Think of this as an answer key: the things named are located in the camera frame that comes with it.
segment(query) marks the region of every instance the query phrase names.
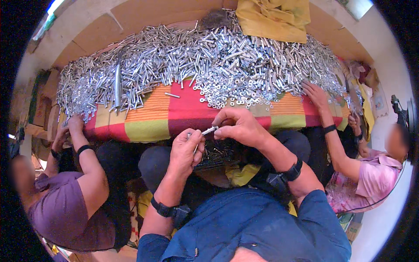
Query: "colorful blanket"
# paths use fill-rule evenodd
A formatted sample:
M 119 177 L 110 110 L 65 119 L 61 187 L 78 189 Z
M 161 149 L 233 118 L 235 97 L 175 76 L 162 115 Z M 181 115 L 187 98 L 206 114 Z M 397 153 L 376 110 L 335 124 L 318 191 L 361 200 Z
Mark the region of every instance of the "colorful blanket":
M 127 115 L 126 112 L 120 112 L 116 116 L 115 112 L 109 112 L 109 107 L 105 109 L 103 105 L 98 105 L 97 112 L 85 126 L 86 134 L 101 140 L 112 138 L 127 142 L 152 142 L 175 137 L 189 127 L 206 130 L 211 127 L 219 109 L 208 107 L 207 102 L 201 103 L 200 90 L 194 91 L 189 83 L 190 80 L 184 81 L 184 89 L 177 83 L 157 87 L 143 99 L 143 108 L 128 111 Z M 165 92 L 180 98 L 167 96 Z M 259 123 L 270 132 L 321 125 L 318 111 L 307 96 L 300 98 L 285 93 L 279 102 L 272 104 L 272 109 L 265 104 L 250 107 Z M 345 100 L 342 99 L 340 105 L 331 103 L 329 106 L 336 126 L 344 130 L 349 115 Z

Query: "pile of bolts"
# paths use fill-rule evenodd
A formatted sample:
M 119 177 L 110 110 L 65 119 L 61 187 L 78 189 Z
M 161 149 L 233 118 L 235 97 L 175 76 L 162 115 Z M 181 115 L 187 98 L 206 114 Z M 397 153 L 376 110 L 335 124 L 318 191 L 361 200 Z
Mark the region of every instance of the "pile of bolts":
M 332 98 L 346 93 L 334 73 L 340 68 L 336 56 L 312 36 L 306 44 L 245 36 L 235 12 L 229 10 L 228 17 L 230 26 L 217 29 L 148 26 L 111 43 L 112 50 L 70 62 L 60 75 L 61 110 L 67 118 L 83 114 L 87 123 L 102 104 L 116 114 L 125 111 L 126 117 L 144 106 L 146 93 L 173 82 L 197 90 L 202 103 L 217 109 L 266 104 L 268 111 L 284 92 L 302 97 L 303 80 Z M 192 81 L 184 86 L 187 78 Z

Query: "purple shirt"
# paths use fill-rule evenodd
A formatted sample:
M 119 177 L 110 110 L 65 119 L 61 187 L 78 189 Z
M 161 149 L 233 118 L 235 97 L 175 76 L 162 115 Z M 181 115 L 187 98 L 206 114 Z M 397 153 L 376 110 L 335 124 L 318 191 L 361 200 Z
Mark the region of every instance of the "purple shirt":
M 115 243 L 115 225 L 101 208 L 88 219 L 77 181 L 82 175 L 62 172 L 49 178 L 41 174 L 35 186 L 48 192 L 29 208 L 28 218 L 41 236 L 67 250 L 110 249 Z
M 400 162 L 388 157 L 386 152 L 373 149 L 370 150 L 370 157 L 359 160 L 361 167 L 358 184 L 342 173 L 335 172 L 326 185 L 327 201 L 336 213 L 366 207 L 385 198 L 394 188 L 402 167 Z M 382 203 L 351 212 L 368 211 Z

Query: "woman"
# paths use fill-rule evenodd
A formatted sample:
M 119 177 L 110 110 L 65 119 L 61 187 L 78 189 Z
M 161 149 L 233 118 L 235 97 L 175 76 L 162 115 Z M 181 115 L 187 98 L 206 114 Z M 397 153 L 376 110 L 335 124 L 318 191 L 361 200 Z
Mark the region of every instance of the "woman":
M 118 249 L 131 233 L 126 182 L 139 175 L 140 153 L 132 145 L 109 142 L 96 156 L 83 126 L 74 116 L 68 127 L 59 128 L 47 167 L 37 180 L 31 161 L 15 157 L 11 167 L 16 189 L 35 231 L 49 242 L 78 252 Z M 68 135 L 83 173 L 58 173 L 58 152 Z
M 394 124 L 385 141 L 387 152 L 369 149 L 362 138 L 359 118 L 348 117 L 358 150 L 363 158 L 350 158 L 342 146 L 328 105 L 325 92 L 315 84 L 304 81 L 303 90 L 319 110 L 331 165 L 324 168 L 320 182 L 327 191 L 327 200 L 336 213 L 364 212 L 376 208 L 395 187 L 409 151 L 410 134 L 407 128 Z M 311 148 L 321 151 L 321 139 L 310 141 Z

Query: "knee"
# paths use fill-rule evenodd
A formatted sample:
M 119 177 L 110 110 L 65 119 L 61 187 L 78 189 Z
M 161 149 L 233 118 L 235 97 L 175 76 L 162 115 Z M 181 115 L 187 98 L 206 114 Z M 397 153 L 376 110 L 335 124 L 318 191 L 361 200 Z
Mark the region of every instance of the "knee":
M 306 163 L 308 162 L 311 147 L 305 135 L 295 130 L 288 130 L 286 133 L 286 139 L 282 143 L 299 159 Z
M 142 176 L 150 173 L 166 171 L 170 161 L 170 148 L 164 146 L 153 146 L 145 150 L 138 162 L 138 169 Z
M 120 152 L 121 143 L 116 141 L 109 141 L 98 148 L 96 157 L 99 161 L 115 162 L 116 157 L 120 155 Z

